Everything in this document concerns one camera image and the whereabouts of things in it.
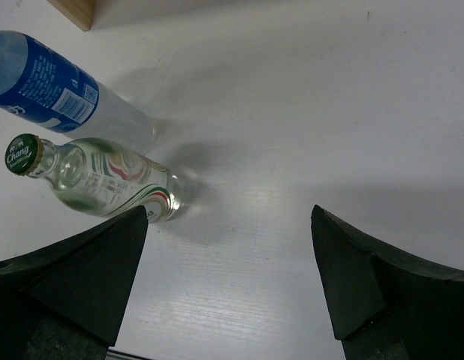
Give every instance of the white table surface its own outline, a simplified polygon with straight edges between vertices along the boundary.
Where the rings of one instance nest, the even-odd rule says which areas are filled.
[[[0,0],[0,29],[159,119],[149,156],[194,179],[192,211],[149,228],[117,350],[343,359],[316,203],[464,269],[464,0],[103,1],[87,33],[44,0]],[[101,222],[7,172],[25,131],[65,140],[0,110],[0,260]]]

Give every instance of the black object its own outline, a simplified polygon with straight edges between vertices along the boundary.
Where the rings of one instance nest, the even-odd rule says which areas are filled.
[[[347,360],[464,359],[464,271],[406,253],[319,206],[312,238]]]
[[[140,206],[0,262],[0,360],[104,359],[119,333],[147,226]]]

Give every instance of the water bottle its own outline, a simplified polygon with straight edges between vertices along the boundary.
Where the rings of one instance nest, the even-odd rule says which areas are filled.
[[[89,215],[111,218],[144,205],[155,223],[182,205],[179,179],[167,167],[104,139],[58,146],[24,133],[7,147],[5,165],[16,175],[46,180],[62,203]]]
[[[98,137],[150,150],[152,120],[28,35],[0,31],[0,107],[71,139]]]

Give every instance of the wooden object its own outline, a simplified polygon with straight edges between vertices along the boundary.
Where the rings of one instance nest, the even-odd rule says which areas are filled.
[[[81,30],[86,32],[92,27],[97,0],[48,0],[48,2]]]

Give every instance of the translucent bottle cap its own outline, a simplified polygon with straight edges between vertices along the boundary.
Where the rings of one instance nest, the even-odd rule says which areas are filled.
[[[44,144],[38,136],[23,133],[12,140],[5,152],[5,165],[16,175],[34,171],[44,153]]]

